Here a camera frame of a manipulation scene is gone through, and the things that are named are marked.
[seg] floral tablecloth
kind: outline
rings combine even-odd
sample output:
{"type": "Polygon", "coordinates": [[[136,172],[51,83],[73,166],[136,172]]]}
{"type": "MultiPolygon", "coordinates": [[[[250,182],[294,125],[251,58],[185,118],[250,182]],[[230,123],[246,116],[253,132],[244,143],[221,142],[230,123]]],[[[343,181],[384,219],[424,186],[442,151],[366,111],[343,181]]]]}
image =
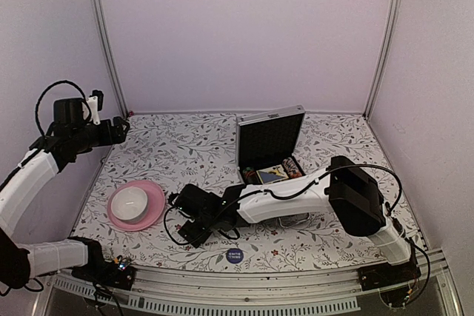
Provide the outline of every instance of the floral tablecloth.
{"type": "MultiPolygon", "coordinates": [[[[99,241],[106,256],[130,256],[142,266],[213,272],[329,269],[383,260],[366,238],[346,234],[334,212],[312,214],[305,223],[285,229],[276,221],[252,225],[240,229],[237,241],[214,234],[197,249],[170,241],[162,217],[141,232],[117,230],[107,217],[107,199],[129,181],[155,181],[166,195],[179,192],[188,183],[221,195],[226,187],[239,183],[236,114],[138,115],[130,123],[127,140],[113,147],[73,231],[74,235],[99,241]],[[239,263],[229,262],[230,249],[240,250],[239,263]]],[[[314,172],[328,165],[334,155],[388,167],[360,115],[307,114],[294,154],[303,170],[314,172]]],[[[396,182],[383,171],[368,172],[376,177],[386,199],[393,202],[396,182]]],[[[398,205],[395,215],[422,246],[421,233],[406,201],[398,205]]],[[[179,214],[170,213],[168,225],[176,238],[184,222],[179,214]]]]}

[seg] white bowl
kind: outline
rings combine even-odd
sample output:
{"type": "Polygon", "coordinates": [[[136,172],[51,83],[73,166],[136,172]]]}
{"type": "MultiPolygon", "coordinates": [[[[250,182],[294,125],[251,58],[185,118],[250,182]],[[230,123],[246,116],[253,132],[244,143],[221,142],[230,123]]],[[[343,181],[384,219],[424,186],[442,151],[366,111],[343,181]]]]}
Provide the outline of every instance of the white bowl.
{"type": "Polygon", "coordinates": [[[147,214],[147,193],[134,186],[125,188],[113,197],[110,210],[123,222],[137,223],[147,214]]]}

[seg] white wall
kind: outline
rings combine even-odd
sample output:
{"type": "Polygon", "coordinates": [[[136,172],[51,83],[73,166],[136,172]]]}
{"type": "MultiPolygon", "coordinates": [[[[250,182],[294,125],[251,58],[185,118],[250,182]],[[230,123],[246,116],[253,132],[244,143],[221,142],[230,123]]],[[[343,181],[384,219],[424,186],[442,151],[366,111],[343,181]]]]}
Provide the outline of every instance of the white wall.
{"type": "Polygon", "coordinates": [[[402,0],[372,125],[474,310],[474,0],[402,0]]]}
{"type": "Polygon", "coordinates": [[[136,112],[362,112],[389,0],[103,0],[136,112]]]}
{"type": "MultiPolygon", "coordinates": [[[[118,114],[90,0],[0,0],[0,39],[0,177],[7,176],[38,138],[34,107],[48,84],[68,78],[86,93],[102,89],[102,117],[118,114]]],[[[77,94],[61,87],[45,98],[45,127],[52,121],[54,99],[65,96],[77,94]]],[[[69,235],[103,154],[98,149],[81,156],[41,191],[20,221],[17,242],[56,241],[69,235]]],[[[22,292],[0,299],[0,315],[30,312],[32,299],[22,292]]]]}

